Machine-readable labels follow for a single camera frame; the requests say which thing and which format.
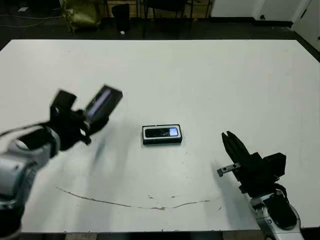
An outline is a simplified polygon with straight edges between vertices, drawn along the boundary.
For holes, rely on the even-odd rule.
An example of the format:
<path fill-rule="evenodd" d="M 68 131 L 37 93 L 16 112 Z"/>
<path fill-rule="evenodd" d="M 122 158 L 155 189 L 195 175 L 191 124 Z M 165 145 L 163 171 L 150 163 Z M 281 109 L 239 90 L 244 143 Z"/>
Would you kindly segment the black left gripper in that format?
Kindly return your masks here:
<path fill-rule="evenodd" d="M 67 151 L 78 142 L 91 144 L 90 136 L 101 131 L 109 122 L 109 117 L 103 117 L 87 125 L 85 122 L 89 121 L 90 118 L 83 109 L 74 111 L 70 108 L 51 107 L 48 126 L 59 136 L 59 150 Z"/>

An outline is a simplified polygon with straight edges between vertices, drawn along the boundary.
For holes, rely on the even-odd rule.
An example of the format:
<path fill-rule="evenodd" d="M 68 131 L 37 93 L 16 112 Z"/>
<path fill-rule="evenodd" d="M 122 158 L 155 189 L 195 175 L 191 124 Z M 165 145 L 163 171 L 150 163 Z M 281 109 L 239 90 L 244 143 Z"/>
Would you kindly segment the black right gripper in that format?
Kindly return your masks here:
<path fill-rule="evenodd" d="M 231 131 L 222 133 L 221 136 L 225 151 L 233 164 L 217 169 L 219 177 L 232 172 L 240 182 L 241 193 L 248 194 L 251 198 L 273 192 L 278 181 L 278 154 L 262 158 L 257 152 L 250 154 L 243 142 Z"/>

